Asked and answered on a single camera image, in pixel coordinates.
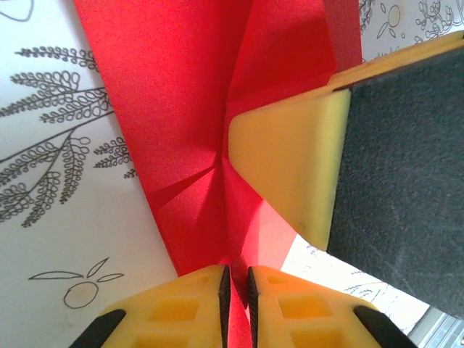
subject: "black edge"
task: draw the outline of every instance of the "black edge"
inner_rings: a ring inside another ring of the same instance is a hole
[[[356,306],[353,312],[382,348],[417,348],[382,312],[366,306]]]
[[[252,330],[253,348],[258,347],[258,288],[254,279],[253,269],[248,268],[248,305],[250,326]]]
[[[100,315],[70,345],[70,348],[101,348],[124,317],[124,310],[113,310]]]
[[[231,308],[231,270],[229,266],[225,266],[223,277],[221,278],[220,285],[219,285],[220,333],[223,338],[223,348],[227,348],[230,308]]]

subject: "gray felt surface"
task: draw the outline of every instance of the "gray felt surface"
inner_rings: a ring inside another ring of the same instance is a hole
[[[352,87],[328,252],[464,316],[464,49]]]

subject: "rectangular hole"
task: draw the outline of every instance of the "rectangular hole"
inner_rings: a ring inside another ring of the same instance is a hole
[[[163,299],[153,310],[153,321],[193,321],[198,311],[196,299]]]
[[[134,348],[186,348],[188,344],[187,336],[142,336]]]
[[[342,348],[345,347],[341,330],[337,328],[308,328],[290,331],[294,348],[323,347]]]
[[[282,316],[285,319],[319,318],[331,315],[322,297],[292,295],[278,298]]]

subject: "fruit drawing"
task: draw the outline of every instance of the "fruit drawing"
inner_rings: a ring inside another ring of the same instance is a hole
[[[109,257],[96,263],[84,276],[80,273],[70,272],[67,270],[52,270],[49,272],[33,275],[29,281],[47,281],[47,280],[63,280],[63,279],[85,279],[79,283],[72,285],[63,296],[63,303],[66,307],[73,310],[84,308],[91,304],[96,295],[99,293],[99,284],[113,281],[124,276],[122,273],[111,273],[101,276],[100,278],[91,280],[96,273],[108,261]]]

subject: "line drawing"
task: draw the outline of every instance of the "line drawing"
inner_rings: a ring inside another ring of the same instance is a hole
[[[124,163],[132,162],[129,155],[128,146],[125,140],[118,136],[107,143],[103,143],[94,150],[94,154],[103,155],[107,154],[104,159],[99,160],[94,168],[110,168]],[[124,178],[134,178],[137,176],[135,168],[131,168],[124,174]]]
[[[33,47],[32,49],[21,49],[15,52],[22,57],[32,58],[52,58],[60,59],[63,62],[70,62],[72,64],[79,65],[80,67],[87,67],[90,70],[99,71],[95,63],[95,57],[92,51],[86,51],[85,49],[68,49],[66,47]]]
[[[52,270],[49,272],[38,273],[30,277],[29,281],[55,281],[55,280],[67,280],[67,279],[85,279],[79,283],[72,285],[63,296],[63,303],[66,307],[77,310],[80,308],[87,307],[96,298],[99,293],[101,283],[113,281],[115,279],[124,276],[123,273],[110,273],[99,277],[98,279],[91,280],[96,275],[103,265],[108,261],[109,257],[96,263],[90,268],[86,275],[70,272],[67,270]]]
[[[22,48],[15,54],[60,59],[98,72],[94,55],[83,49],[40,46]],[[20,117],[29,111],[43,110],[45,112],[38,120],[51,127],[58,123],[72,123],[69,128],[0,159],[0,223],[30,210],[21,224],[28,228],[56,202],[64,204],[73,196],[83,177],[91,144],[89,137],[78,133],[87,125],[113,115],[114,111],[104,87],[82,88],[80,74],[75,71],[21,72],[11,76],[10,80],[34,88],[35,93],[0,108],[0,122],[3,117]],[[94,154],[109,155],[95,164],[97,168],[132,161],[121,137],[101,145]],[[26,183],[23,177],[29,172],[38,173],[38,179]],[[123,175],[124,178],[136,176],[133,167]]]
[[[373,5],[375,4],[376,0],[359,0],[361,35],[370,24],[373,15]]]
[[[456,5],[457,15],[448,5],[443,8],[441,0],[433,1],[430,6],[427,0],[421,0],[418,8],[422,18],[417,18],[415,24],[425,31],[427,39],[444,35],[453,27],[464,24],[464,1],[456,0]],[[414,40],[417,44],[423,42],[420,36],[415,36]]]
[[[0,0],[0,4],[2,2],[7,2],[7,1],[9,1],[9,0]],[[26,14],[26,16],[24,18],[18,18],[18,17],[15,17],[13,15],[7,14],[5,11],[1,10],[1,7],[0,7],[0,16],[8,18],[9,20],[14,20],[15,22],[28,22],[29,19],[32,17],[32,12],[33,11],[34,11],[34,0],[29,0],[28,13]]]
[[[386,7],[383,2],[380,4],[380,8],[381,8],[381,11],[386,15]],[[400,21],[401,21],[401,11],[399,10],[398,5],[393,5],[392,7],[390,7],[387,21],[384,24],[382,24],[382,26],[378,30],[377,39],[382,37],[382,35],[385,33],[385,30],[387,28],[389,29],[389,33],[392,36],[392,38],[397,38],[397,34],[394,29],[398,26]]]

